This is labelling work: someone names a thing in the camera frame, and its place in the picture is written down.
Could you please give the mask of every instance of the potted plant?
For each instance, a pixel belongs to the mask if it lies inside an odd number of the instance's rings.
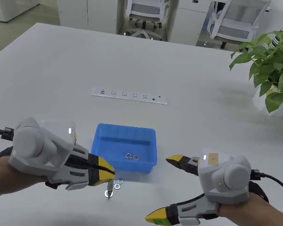
[[[276,35],[279,43],[269,48],[271,35]],[[254,104],[259,110],[269,115],[283,115],[283,33],[272,32],[262,34],[258,39],[239,46],[242,53],[229,65],[230,70],[235,64],[252,61],[249,79],[257,89]]]

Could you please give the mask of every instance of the white desk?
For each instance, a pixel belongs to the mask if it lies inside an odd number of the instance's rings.
[[[110,201],[107,185],[68,192],[39,184],[4,195],[0,226],[150,226],[144,217],[153,210],[201,193],[197,177],[165,158],[198,156],[204,147],[244,154],[254,169],[283,181],[283,128],[252,105],[249,65],[230,73],[230,61],[227,51],[32,27],[0,52],[0,128],[29,115],[72,118],[88,149],[100,122],[154,128],[158,163],[143,182],[125,181]],[[92,97],[93,86],[162,93],[169,105]],[[0,140],[0,151],[9,145]],[[283,211],[283,189],[268,179],[260,185]],[[219,218],[202,225],[233,224]]]

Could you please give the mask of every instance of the power strip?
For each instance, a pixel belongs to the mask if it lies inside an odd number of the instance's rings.
[[[109,97],[122,100],[133,100],[155,104],[167,105],[168,102],[163,95],[153,95],[148,93],[138,93],[125,90],[107,89],[94,87],[92,95],[96,97]]]

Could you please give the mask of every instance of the human hand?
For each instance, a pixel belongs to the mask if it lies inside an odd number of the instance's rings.
[[[9,156],[0,158],[0,195],[17,192],[46,180],[46,177],[29,175],[16,170],[9,164]]]

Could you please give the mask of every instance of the office chair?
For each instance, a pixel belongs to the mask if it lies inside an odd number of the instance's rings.
[[[211,39],[240,44],[252,41],[259,28],[258,22],[271,0],[228,0],[223,10],[212,13],[207,31]]]
[[[132,37],[138,37],[143,35],[146,39],[151,39],[152,37],[161,40],[161,36],[146,30],[146,23],[150,21],[153,23],[153,29],[157,28],[156,23],[159,28],[162,28],[162,20],[165,17],[166,9],[168,3],[165,0],[127,0],[126,14],[129,16],[130,20],[133,18],[137,19],[135,21],[135,26],[138,26],[138,22],[142,20],[142,27],[129,29],[125,32],[125,35],[131,34]]]

